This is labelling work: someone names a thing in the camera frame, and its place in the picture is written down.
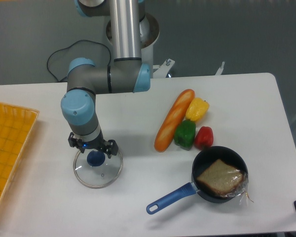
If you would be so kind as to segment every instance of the yellow basket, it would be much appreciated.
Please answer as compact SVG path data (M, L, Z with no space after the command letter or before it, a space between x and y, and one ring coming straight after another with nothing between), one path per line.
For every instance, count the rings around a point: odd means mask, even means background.
M0 102L0 202L39 111Z

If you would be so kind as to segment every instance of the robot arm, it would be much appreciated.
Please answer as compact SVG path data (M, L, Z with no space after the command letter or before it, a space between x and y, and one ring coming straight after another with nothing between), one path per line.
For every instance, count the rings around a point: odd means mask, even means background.
M80 14L107 13L107 0L75 0ZM90 59L74 59L69 66L67 93L61 109L72 129L71 147L116 155L114 140L104 140L95 111L96 94L140 92L150 88L149 65L141 59L138 0L110 0L114 65L97 68Z

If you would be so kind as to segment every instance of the blue pot handle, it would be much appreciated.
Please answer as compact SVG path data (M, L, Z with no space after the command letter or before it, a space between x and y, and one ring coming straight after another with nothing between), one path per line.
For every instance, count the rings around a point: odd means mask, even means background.
M155 214L156 212L166 208L167 206L175 203L176 201L193 194L196 194L196 191L192 186L192 183L184 184L182 187L178 188L172 193L169 193L168 195L160 198L159 200L149 204L146 208L146 211L150 215Z

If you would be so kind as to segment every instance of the yellow bell pepper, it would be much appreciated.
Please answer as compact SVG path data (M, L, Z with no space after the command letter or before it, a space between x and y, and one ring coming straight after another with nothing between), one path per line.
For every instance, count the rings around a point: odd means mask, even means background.
M196 122L204 117L208 108L209 104L206 101L201 98L194 98L186 111L185 117Z

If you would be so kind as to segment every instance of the saucepan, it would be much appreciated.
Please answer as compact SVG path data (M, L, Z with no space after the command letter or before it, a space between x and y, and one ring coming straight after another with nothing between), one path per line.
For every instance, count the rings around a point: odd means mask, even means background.
M218 197L210 193L206 187L200 185L197 182L197 177L201 175L211 164L216 160L222 160L224 163L234 166L235 168L243 171L245 174L245 179L242 183L242 191L238 191L235 195L228 195L227 197ZM167 206L175 203L176 201L185 198L187 196L198 194L203 199L213 203L224 203L235 196L244 193L244 188L248 184L248 169L243 161L243 159L232 149L221 146L213 146L206 150L201 151L194 159L192 166L192 182L183 185L177 190L171 192L170 194L160 198L157 201L149 204L146 208L148 214L152 215L158 211L166 208Z

